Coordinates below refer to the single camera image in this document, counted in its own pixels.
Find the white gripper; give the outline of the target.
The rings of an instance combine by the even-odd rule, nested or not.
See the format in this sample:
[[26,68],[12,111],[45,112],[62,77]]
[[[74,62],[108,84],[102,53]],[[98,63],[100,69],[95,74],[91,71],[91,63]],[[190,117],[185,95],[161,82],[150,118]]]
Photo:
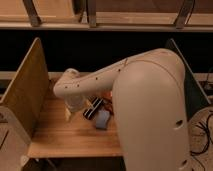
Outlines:
[[65,99],[65,104],[70,112],[77,112],[85,106],[85,98],[82,95],[74,95]]

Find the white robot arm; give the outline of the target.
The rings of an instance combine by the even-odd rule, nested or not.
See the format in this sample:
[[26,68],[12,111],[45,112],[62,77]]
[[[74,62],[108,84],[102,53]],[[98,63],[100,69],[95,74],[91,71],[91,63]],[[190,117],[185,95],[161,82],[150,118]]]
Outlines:
[[70,109],[88,93],[110,90],[127,171],[190,171],[185,67],[167,49],[125,58],[81,77],[68,69],[54,86]]

